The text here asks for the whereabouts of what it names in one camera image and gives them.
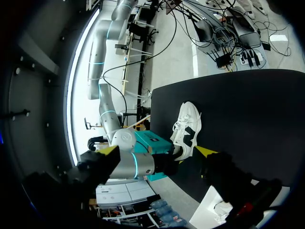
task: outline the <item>gray floor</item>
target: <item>gray floor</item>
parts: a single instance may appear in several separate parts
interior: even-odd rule
[[[258,10],[254,9],[256,19],[254,21],[270,21],[274,23],[277,29],[286,29],[278,31],[276,34],[284,34],[289,42],[273,42],[274,46],[279,52],[285,52],[287,46],[291,48],[291,56],[283,57],[282,55],[274,51],[266,51],[266,55],[269,61],[270,68],[281,68],[290,69],[305,72],[305,64],[303,60],[303,52],[301,46],[297,40],[297,37],[293,31],[292,26],[286,22],[281,16],[273,13],[266,3],[266,0],[261,0],[262,5],[268,12],[268,17],[261,14]],[[175,16],[178,21],[185,28],[183,16],[179,12],[175,12]],[[188,21],[188,28],[190,35],[194,36],[194,29],[192,24]],[[159,34],[155,36],[155,44],[151,46],[151,52],[154,54],[160,52],[166,47],[171,38],[173,37],[175,21],[173,16],[165,15],[165,10],[161,10],[157,13],[153,24],[159,31]],[[268,41],[267,30],[264,30],[261,23],[257,23],[257,26],[261,28],[261,40]],[[275,26],[270,25],[270,29],[275,30]],[[198,69],[208,69],[205,63],[198,63]],[[155,88],[165,86],[168,84],[188,80],[194,78],[194,63],[193,63],[193,50],[190,39],[181,29],[181,26],[177,25],[176,36],[172,44],[167,48],[165,52],[156,58],[148,61],[144,69],[144,82],[143,82],[143,93],[146,89],[153,90]],[[208,71],[199,71],[202,75],[199,77],[206,76]],[[193,213],[199,206],[199,203],[192,199],[189,195],[183,192],[174,182],[169,178],[164,178],[158,181],[151,182],[152,188],[156,193],[160,194],[172,208],[177,211],[184,219],[190,220]]]

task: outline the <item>water bottle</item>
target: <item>water bottle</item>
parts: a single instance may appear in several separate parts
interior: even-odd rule
[[[171,223],[179,218],[179,214],[175,211],[169,212],[166,215],[160,217],[163,223]]]
[[[174,222],[171,222],[168,227],[174,228],[174,227],[183,227],[187,224],[187,222],[184,219],[177,219]]]
[[[164,216],[168,212],[171,212],[171,211],[173,211],[172,207],[168,206],[168,205],[165,205],[165,206],[163,206],[161,208],[156,209],[156,215],[157,215],[157,217],[161,217],[161,216]]]
[[[167,203],[166,203],[166,201],[164,201],[162,199],[156,200],[153,203],[151,203],[151,207],[153,209],[158,209],[158,208],[161,208],[161,207],[163,207],[165,205],[167,205]]]

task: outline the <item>robotic arm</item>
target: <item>robotic arm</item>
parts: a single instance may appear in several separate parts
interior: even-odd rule
[[[114,109],[111,87],[107,83],[99,84],[103,72],[106,41],[120,40],[126,32],[128,18],[138,0],[119,0],[112,13],[112,20],[101,20],[102,13],[96,19],[90,33],[93,33],[88,74],[88,98],[100,99],[100,120],[110,146],[119,146],[120,162],[110,178],[136,178],[155,172],[155,160],[151,154],[134,154],[132,149],[136,137],[132,130],[121,129],[120,121]]]

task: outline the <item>drawer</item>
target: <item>drawer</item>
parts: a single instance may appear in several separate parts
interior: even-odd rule
[[[140,200],[155,195],[155,192],[150,188],[144,188],[129,192],[132,200]]]
[[[97,204],[114,204],[129,202],[132,199],[128,192],[114,193],[114,194],[96,194]]]
[[[128,183],[128,184],[126,184],[126,186],[127,186],[129,192],[148,188],[148,187],[150,188],[149,184],[145,180]]]
[[[106,193],[121,193],[128,192],[125,184],[120,185],[98,185],[96,188],[96,194]]]

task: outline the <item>white sneaker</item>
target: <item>white sneaker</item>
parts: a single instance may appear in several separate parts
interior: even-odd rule
[[[266,16],[268,15],[262,7],[257,7],[257,6],[254,6],[254,7],[257,8],[263,15],[266,15]]]
[[[179,115],[178,115],[178,120],[182,119],[182,115],[183,115],[183,108],[184,108],[185,103],[182,103],[181,107],[180,107],[180,111],[179,111]],[[171,141],[174,142],[175,138],[176,138],[176,134],[178,132],[178,128],[173,128],[173,134],[170,137]]]
[[[201,130],[201,119],[197,108],[191,102],[181,105],[177,122],[173,125],[171,140],[175,146],[174,153],[183,149],[176,161],[184,160],[193,155],[193,148],[197,145],[197,135]]]
[[[247,15],[249,16],[249,18],[251,18],[252,20],[255,19],[255,15],[252,11],[247,11]]]

